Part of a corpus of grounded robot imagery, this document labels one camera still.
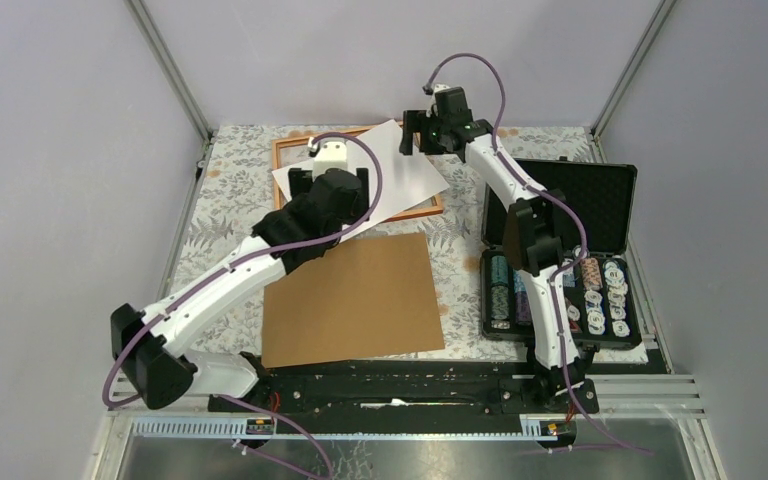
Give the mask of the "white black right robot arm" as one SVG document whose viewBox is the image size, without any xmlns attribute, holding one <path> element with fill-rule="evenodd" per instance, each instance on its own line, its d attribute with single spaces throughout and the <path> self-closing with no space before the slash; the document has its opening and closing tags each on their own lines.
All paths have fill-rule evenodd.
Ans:
<svg viewBox="0 0 768 480">
<path fill-rule="evenodd" d="M 574 370 L 582 370 L 563 302 L 562 231 L 557 214 L 573 211 L 530 177 L 483 119 L 474 118 L 465 91 L 424 86 L 430 105 L 403 114 L 399 150 L 455 155 L 485 181 L 506 209 L 502 250 L 524 283 L 534 328 L 534 377 L 529 392 L 543 410 L 557 412 L 573 398 Z"/>
</svg>

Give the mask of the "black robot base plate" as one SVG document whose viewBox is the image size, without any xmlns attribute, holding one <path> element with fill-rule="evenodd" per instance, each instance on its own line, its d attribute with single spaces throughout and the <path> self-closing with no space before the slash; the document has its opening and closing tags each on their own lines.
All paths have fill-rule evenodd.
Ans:
<svg viewBox="0 0 768 480">
<path fill-rule="evenodd" d="M 523 419 L 599 410 L 592 380 L 551 394 L 522 361 L 357 360 L 260 374 L 244 401 L 317 435 L 518 434 Z"/>
</svg>

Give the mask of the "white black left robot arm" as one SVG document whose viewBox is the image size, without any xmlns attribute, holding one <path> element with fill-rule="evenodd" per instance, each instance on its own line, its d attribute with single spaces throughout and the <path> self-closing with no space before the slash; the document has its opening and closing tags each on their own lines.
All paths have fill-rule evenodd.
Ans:
<svg viewBox="0 0 768 480">
<path fill-rule="evenodd" d="M 222 261 L 183 289 L 142 309 L 110 316 L 114 373 L 123 373 L 151 410 L 187 394 L 226 395 L 248 411 L 269 401 L 270 385 L 244 355 L 193 349 L 216 320 L 304 263 L 322 257 L 371 215 L 369 171 L 330 168 L 306 191 L 265 215 Z"/>
</svg>

